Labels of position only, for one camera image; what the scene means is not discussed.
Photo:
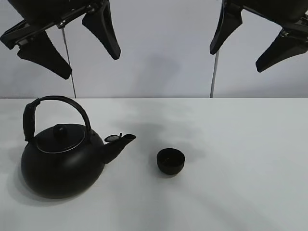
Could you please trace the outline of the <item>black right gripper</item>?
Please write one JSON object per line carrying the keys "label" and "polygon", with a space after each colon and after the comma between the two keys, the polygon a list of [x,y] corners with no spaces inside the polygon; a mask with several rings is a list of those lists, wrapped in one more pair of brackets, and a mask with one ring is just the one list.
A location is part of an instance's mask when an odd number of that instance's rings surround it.
{"label": "black right gripper", "polygon": [[242,25],[247,10],[282,27],[272,44],[256,61],[258,72],[308,51],[308,2],[306,0],[223,0],[217,29],[210,44],[216,54],[225,40]]}

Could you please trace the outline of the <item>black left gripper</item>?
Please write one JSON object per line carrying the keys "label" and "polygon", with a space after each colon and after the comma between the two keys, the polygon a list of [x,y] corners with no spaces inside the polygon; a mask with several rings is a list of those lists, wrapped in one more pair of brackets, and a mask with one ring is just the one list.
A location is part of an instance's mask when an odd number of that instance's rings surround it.
{"label": "black left gripper", "polygon": [[10,0],[10,5],[23,20],[11,27],[0,37],[1,42],[13,49],[18,41],[17,56],[41,65],[63,79],[69,79],[72,69],[56,50],[46,29],[75,20],[85,14],[82,24],[105,47],[109,55],[118,60],[121,48],[115,36],[110,2],[103,0]]}

